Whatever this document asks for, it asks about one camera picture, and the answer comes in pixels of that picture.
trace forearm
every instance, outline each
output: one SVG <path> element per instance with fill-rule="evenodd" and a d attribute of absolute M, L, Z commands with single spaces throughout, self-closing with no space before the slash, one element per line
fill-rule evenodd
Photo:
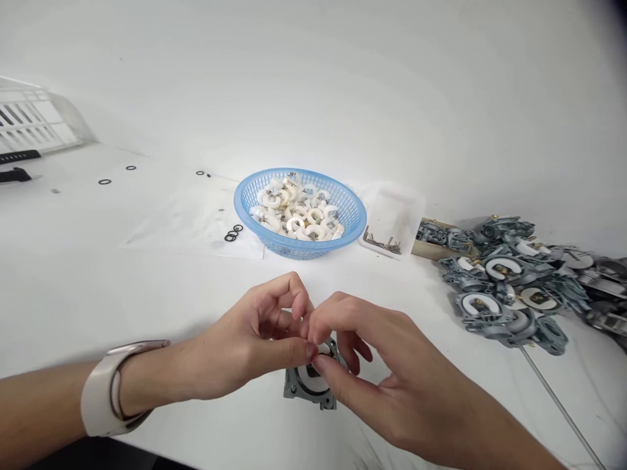
<path fill-rule="evenodd" d="M 85 436 L 80 395 L 95 365 L 60 366 L 0 381 L 4 468 L 24 468 Z"/>
<path fill-rule="evenodd" d="M 176 355 L 180 346 L 137 354 L 120 368 L 125 416 L 181 401 Z M 71 364 L 0 380 L 0 462 L 21 469 L 86 435 L 80 398 L 97 362 Z"/>

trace cardboard box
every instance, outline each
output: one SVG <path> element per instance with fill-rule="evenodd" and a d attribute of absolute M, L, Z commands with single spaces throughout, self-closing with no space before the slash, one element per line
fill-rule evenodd
<path fill-rule="evenodd" d="M 431 222 L 442 228 L 451 228 L 455 225 L 450 225 L 444 222 L 440 222 L 433 219 L 426 219 L 423 217 L 421 222 Z M 413 248 L 411 249 L 412 255 L 420 256 L 423 258 L 432 259 L 433 261 L 440 260 L 442 258 L 448 258 L 452 256 L 467 256 L 473 258 L 479 255 L 479 250 L 475 248 L 475 245 L 470 246 L 470 253 L 462 253 L 454 249 L 450 249 L 446 246 L 436 245 L 435 243 L 422 242 L 421 240 L 414 240 Z"/>

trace metal rod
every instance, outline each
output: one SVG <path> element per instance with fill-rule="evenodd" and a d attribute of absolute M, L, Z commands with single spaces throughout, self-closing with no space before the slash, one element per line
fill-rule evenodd
<path fill-rule="evenodd" d="M 557 405 L 559 410 L 562 412 L 562 415 L 564 415 L 564 419 L 566 419 L 566 422 L 570 425 L 570 427 L 572 428 L 573 432 L 575 433 L 575 435 L 577 436 L 577 438 L 581 442 L 581 445 L 583 445 L 583 447 L 586 449 L 586 451 L 590 455 L 590 458 L 592 459 L 592 461 L 596 464 L 596 466 L 600 470 L 605 470 L 605 466 L 601 463 L 601 461 L 599 460 L 599 457 L 596 456 L 596 454 L 592 450 L 592 447 L 590 447 L 590 445 L 588 444 L 588 441 L 586 441 L 586 438 L 583 437 L 583 434 L 581 433 L 581 431 L 579 431 L 579 428 L 577 427 L 577 425 L 575 424 L 573 419 L 570 417 L 570 415 L 566 411 L 566 408 L 564 408 L 564 406 L 562 405 L 560 400 L 557 398 L 555 393 L 553 393 L 553 390 L 551 390 L 551 387 L 549 386 L 549 383 L 544 379 L 544 377 L 542 377 L 542 374 L 540 373 L 540 371 L 538 370 L 538 368 L 536 367 L 534 362 L 529 357 L 529 354 L 527 353 L 527 351 L 522 346 L 520 346 L 519 349 L 521 350 L 522 355 L 524 356 L 524 358 L 527 359 L 527 362 L 529 363 L 531 368 L 534 370 L 534 372 L 538 376 L 538 379 L 540 380 L 540 382 L 542 383 L 544 388 L 546 388 L 546 390 L 549 393 L 549 395 L 551 396 L 551 398 L 553 398 L 553 401 L 555 402 L 555 405 Z"/>

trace right hand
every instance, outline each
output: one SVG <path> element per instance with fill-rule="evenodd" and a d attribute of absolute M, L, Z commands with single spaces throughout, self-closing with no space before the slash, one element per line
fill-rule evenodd
<path fill-rule="evenodd" d="M 336 292 L 313 311 L 308 339 L 337 331 L 350 372 L 319 355 L 313 366 L 336 398 L 390 444 L 463 469 L 563 467 L 516 419 L 469 380 L 403 312 Z M 391 371 L 378 385 L 356 377 L 370 344 Z"/>

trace smartwatch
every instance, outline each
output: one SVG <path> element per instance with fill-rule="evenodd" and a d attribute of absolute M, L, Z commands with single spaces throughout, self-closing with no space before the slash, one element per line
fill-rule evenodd
<path fill-rule="evenodd" d="M 80 415 L 89 436 L 126 434 L 137 428 L 152 412 L 125 418 L 120 408 L 122 362 L 134 354 L 170 345 L 167 339 L 140 341 L 110 349 L 89 374 L 80 397 Z"/>

